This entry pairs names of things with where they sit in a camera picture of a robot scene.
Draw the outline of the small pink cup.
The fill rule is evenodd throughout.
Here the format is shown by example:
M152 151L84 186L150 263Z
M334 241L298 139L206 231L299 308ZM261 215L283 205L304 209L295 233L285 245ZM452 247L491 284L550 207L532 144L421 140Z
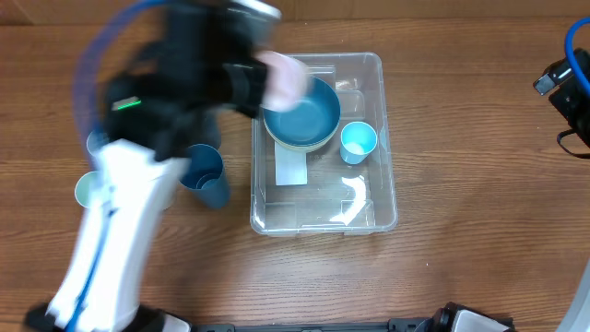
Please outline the small pink cup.
M282 53L262 51L255 58L267 67L261 106L285 113L296 108L310 85L310 73L303 62Z

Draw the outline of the blue bowl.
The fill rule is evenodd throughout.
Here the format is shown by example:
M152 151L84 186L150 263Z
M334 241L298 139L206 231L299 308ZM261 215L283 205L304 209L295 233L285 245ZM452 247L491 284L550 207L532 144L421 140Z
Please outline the blue bowl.
M299 104L285 113L264 110L265 126L278 141L302 148L329 139L337 130L341 106L336 92L318 77Z

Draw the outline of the cream bowl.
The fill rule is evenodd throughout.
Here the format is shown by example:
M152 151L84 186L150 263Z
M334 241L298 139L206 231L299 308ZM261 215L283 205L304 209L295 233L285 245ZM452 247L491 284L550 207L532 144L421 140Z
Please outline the cream bowl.
M335 135L337 129L335 129L331 134L329 134L326 138L320 140L318 143L314 143L311 145L304 145L304 146L296 146L296 145L292 145L292 144L288 144L286 142L281 141L279 138L277 138L269 129L268 125L265 124L265 129L266 132L275 140L276 143L278 143L281 147L286 148L288 150L292 150L292 151L298 151L298 152L303 152L303 153L309 153L309 152L313 152L316 151L320 148L322 148L323 146L325 146L328 141Z

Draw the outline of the small light blue cup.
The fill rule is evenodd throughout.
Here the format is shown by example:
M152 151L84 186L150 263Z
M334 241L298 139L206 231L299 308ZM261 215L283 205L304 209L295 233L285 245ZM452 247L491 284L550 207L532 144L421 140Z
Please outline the small light blue cup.
M343 127L340 143L341 159L347 164L356 165L374 151L378 137L370 124L357 121Z

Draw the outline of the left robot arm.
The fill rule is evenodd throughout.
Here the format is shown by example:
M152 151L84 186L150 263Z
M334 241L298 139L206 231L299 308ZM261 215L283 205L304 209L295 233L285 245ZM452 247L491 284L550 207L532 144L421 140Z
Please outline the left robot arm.
M59 291L24 319L39 331L187 331L190 325L144 310L139 289L160 218L187 173L191 146L218 143L216 112L255 117L267 66L256 59L280 11L261 1L167 1L165 30L145 44L104 90L104 52L143 11L119 12L82 53L73 110L98 174L89 190L75 252Z

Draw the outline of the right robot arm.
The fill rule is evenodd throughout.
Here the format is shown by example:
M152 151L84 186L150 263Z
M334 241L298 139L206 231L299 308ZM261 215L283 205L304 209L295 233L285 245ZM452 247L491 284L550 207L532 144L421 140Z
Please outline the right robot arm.
M570 127L557 135L558 145L569 155L588 160L589 153L571 152L561 142L566 136L577 135L589 147L589 95L579 82L568 59L564 58L548 66L533 86L541 96L553 91L549 95L549 102ZM589 330L589 264L586 264L570 308L557 330L562 332Z

